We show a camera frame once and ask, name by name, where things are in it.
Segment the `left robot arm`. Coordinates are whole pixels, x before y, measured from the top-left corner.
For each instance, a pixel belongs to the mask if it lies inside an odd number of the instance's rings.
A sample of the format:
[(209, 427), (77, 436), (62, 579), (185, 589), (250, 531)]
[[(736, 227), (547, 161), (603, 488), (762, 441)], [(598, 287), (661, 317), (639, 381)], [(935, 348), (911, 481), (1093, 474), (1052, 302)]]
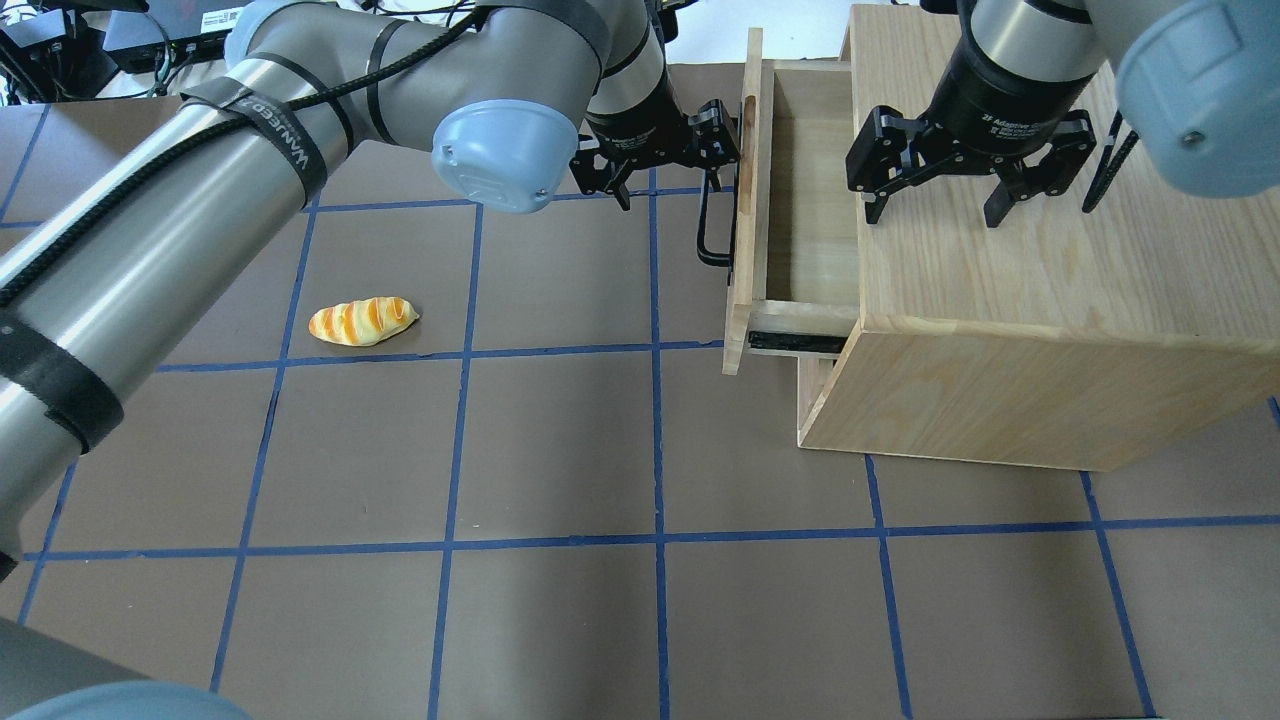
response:
[(745, 120), (675, 97), (659, 1), (476, 1), (443, 27), (252, 1), (228, 70), (3, 258), (3, 574), (22, 518), (365, 141), (431, 155), (462, 199), (543, 209), (572, 174), (626, 208), (666, 164), (705, 184)]

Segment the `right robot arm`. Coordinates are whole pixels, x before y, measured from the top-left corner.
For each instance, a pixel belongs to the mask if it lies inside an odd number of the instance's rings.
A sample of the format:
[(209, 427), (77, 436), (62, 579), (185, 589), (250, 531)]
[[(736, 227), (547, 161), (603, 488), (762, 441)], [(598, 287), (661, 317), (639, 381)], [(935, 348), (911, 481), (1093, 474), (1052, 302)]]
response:
[(870, 109), (845, 159), (868, 223), (940, 176), (992, 176), (986, 224), (1065, 193), (1094, 149), (1093, 211), (1143, 143), (1175, 190), (1277, 186), (1275, 1), (923, 1), (960, 36), (919, 117)]

